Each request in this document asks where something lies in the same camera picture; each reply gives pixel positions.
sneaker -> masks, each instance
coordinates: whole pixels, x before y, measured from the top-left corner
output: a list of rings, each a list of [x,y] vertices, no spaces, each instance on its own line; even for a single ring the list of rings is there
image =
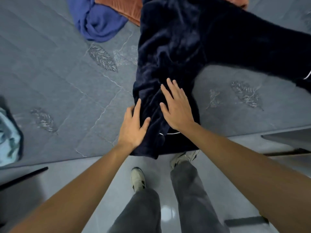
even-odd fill
[[[195,150],[176,154],[175,157],[171,160],[171,168],[174,169],[179,163],[183,161],[193,161],[199,152],[200,150]]]
[[[146,188],[144,173],[138,167],[135,167],[132,169],[131,181],[132,181],[132,187],[135,193]]]

white sneaker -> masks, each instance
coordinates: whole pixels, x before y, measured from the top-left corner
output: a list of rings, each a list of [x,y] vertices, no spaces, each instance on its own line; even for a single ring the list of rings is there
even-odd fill
[[[171,168],[174,169],[179,163],[183,161],[193,161],[199,152],[200,150],[195,150],[176,154],[175,157],[171,160]]]
[[[135,193],[146,188],[144,173],[138,167],[132,169],[131,181]]]

right hand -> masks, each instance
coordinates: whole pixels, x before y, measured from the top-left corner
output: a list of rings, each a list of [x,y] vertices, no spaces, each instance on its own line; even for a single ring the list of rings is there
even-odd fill
[[[160,103],[160,107],[169,126],[177,131],[181,131],[194,123],[191,107],[184,90],[178,87],[176,80],[173,80],[172,83],[171,79],[168,78],[166,81],[173,97],[165,86],[161,84],[161,90],[169,108],[167,109],[166,105],[162,102]]]

jeans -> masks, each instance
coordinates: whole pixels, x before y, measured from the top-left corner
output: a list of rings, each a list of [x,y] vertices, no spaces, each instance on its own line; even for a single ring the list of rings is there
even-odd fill
[[[171,180],[182,233],[229,232],[219,222],[197,169],[190,162],[178,164],[171,171]],[[109,233],[124,232],[161,233],[161,207],[156,191],[146,188],[134,194],[109,230]]]

light blue cloth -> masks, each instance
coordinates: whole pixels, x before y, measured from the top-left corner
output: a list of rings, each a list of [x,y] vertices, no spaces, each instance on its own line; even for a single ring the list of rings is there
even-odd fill
[[[14,163],[19,159],[21,136],[15,125],[0,108],[0,166]]]
[[[127,18],[112,8],[96,4],[95,0],[67,0],[75,26],[85,39],[106,42],[127,22]]]

